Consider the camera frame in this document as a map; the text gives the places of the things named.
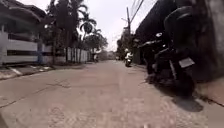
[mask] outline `motorcycle wheel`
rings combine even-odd
[[[191,97],[194,90],[195,90],[195,84],[192,78],[187,75],[186,73],[181,74],[179,79],[177,80],[177,91],[180,96],[187,98]]]

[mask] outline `alley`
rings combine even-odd
[[[200,101],[167,96],[146,72],[106,61],[0,82],[0,128],[208,128]]]

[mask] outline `sky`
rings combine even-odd
[[[50,0],[18,0],[24,4],[35,5],[46,10]],[[116,51],[117,40],[120,38],[123,28],[127,26],[126,7],[129,7],[130,17],[136,12],[141,0],[85,0],[89,7],[90,17],[97,21],[97,29],[102,30],[103,36],[108,40],[107,50]],[[135,31],[144,17],[148,14],[157,0],[145,0],[134,18],[131,28]]]

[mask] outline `power line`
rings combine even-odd
[[[135,3],[136,3],[136,0],[134,0],[133,4],[131,6],[131,15],[133,14]]]
[[[139,4],[138,9],[136,10],[134,16],[133,16],[132,19],[131,19],[131,22],[134,20],[135,16],[137,15],[137,13],[138,13],[139,9],[141,8],[141,6],[142,6],[142,4],[143,4],[144,1],[145,1],[145,0],[142,0],[141,3]]]

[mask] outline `license plate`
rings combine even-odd
[[[179,61],[179,64],[180,64],[181,68],[186,68],[191,65],[194,65],[195,63],[191,58],[186,58],[186,59]]]

